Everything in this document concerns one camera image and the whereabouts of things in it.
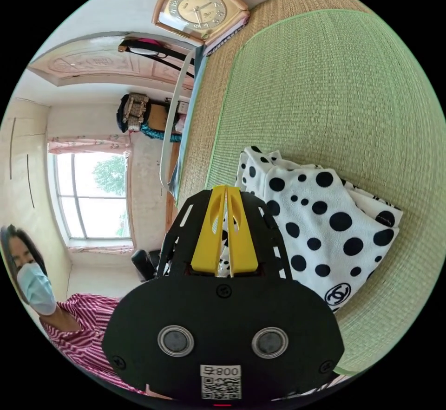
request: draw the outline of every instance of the yellow component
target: yellow component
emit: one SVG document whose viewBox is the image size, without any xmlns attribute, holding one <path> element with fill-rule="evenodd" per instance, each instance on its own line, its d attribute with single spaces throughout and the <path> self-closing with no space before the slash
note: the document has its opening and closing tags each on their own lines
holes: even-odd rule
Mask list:
<svg viewBox="0 0 446 410">
<path fill-rule="evenodd" d="M 237 187 L 228 186 L 226 188 L 226 201 L 228 205 L 229 264 L 231 277 L 234 277 L 235 274 L 254 272 L 259 265 L 240 190 Z M 235 230 L 232 217 L 237 222 L 238 231 Z"/>
<path fill-rule="evenodd" d="M 210 195 L 208 209 L 192 258 L 192 269 L 197 272 L 218 274 L 218 265 L 222 251 L 222 230 L 226 186 L 214 187 Z M 217 221 L 216 233 L 212 230 Z"/>
<path fill-rule="evenodd" d="M 258 268 L 258 261 L 243 208 L 242 197 L 237 187 L 230 186 L 217 186 L 212 190 L 192 258 L 192 269 L 196 272 L 218 275 L 218 265 L 222 251 L 221 236 L 225 202 L 228 206 L 228 246 L 231 277 L 238 273 L 254 272 Z M 234 218 L 237 222 L 237 231 L 231 218 Z M 212 228 L 216 219 L 218 219 L 217 229 L 214 233 Z"/>
</svg>

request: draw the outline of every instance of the woman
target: woman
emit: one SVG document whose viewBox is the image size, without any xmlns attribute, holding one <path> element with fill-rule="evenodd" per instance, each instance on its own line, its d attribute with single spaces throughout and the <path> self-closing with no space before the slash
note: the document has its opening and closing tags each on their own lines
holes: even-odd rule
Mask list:
<svg viewBox="0 0 446 410">
<path fill-rule="evenodd" d="M 42 255 L 31 238 L 15 226 L 1 228 L 1 244 L 7 267 L 24 303 L 39 316 L 53 345 L 84 370 L 118 387 L 137 390 L 124 383 L 113 371 L 102 351 L 102 339 L 119 299 L 95 294 L 74 294 L 57 302 L 52 292 Z"/>
</svg>

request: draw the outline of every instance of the clock hands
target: clock hands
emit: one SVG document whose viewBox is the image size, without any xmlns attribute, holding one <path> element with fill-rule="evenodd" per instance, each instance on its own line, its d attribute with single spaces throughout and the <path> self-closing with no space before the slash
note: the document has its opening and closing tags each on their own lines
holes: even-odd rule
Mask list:
<svg viewBox="0 0 446 410">
<path fill-rule="evenodd" d="M 198 26 L 201 28 L 201 21 L 200 21 L 200 16 L 198 15 L 198 11 L 194 10 L 194 12 L 195 12 L 195 16 L 196 16 L 197 21 L 198 21 Z"/>
<path fill-rule="evenodd" d="M 198 7 L 197 7 L 197 11 L 201 11 L 201 10 L 204 9 L 206 6 L 209 6 L 210 4 L 211 4 L 211 2 L 206 3 L 206 4 L 203 5 L 203 6 L 198 6 Z"/>
</svg>

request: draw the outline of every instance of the face mask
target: face mask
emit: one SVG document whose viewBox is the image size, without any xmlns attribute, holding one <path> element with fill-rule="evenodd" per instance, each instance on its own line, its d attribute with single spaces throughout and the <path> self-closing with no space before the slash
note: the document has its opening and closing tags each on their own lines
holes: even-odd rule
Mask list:
<svg viewBox="0 0 446 410">
<path fill-rule="evenodd" d="M 17 283 L 32 309 L 49 316 L 56 311 L 51 283 L 37 263 L 27 263 L 17 273 Z"/>
</svg>

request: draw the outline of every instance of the wall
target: wall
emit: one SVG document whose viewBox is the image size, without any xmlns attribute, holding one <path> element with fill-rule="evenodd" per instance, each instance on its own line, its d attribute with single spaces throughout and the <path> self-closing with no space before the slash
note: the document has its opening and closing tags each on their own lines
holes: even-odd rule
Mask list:
<svg viewBox="0 0 446 410">
<path fill-rule="evenodd" d="M 48 115 L 47 134 L 49 137 L 117 134 L 120 132 L 116 124 L 117 109 L 118 103 L 53 106 Z M 160 249 L 165 230 L 167 196 L 159 180 L 162 141 L 149 139 L 142 133 L 133 133 L 131 139 L 131 212 L 137 248 Z M 93 264 L 95 257 L 95 254 L 86 253 L 71 255 L 74 263 L 84 266 Z M 122 260 L 122 266 L 130 262 L 129 256 L 105 257 L 115 257 L 113 261 L 107 261 L 114 266 L 117 265 L 116 257 Z"/>
<path fill-rule="evenodd" d="M 8 105 L 0 128 L 0 224 L 12 223 L 30 235 L 44 257 L 56 299 L 65 300 L 71 260 L 60 239 L 47 192 L 48 113 L 48 107 L 24 100 L 12 99 Z M 26 308 L 38 322 L 35 312 Z"/>
<path fill-rule="evenodd" d="M 75 293 L 99 294 L 108 297 L 124 297 L 141 284 L 131 263 L 124 267 L 74 265 L 68 286 L 68 296 Z"/>
</svg>

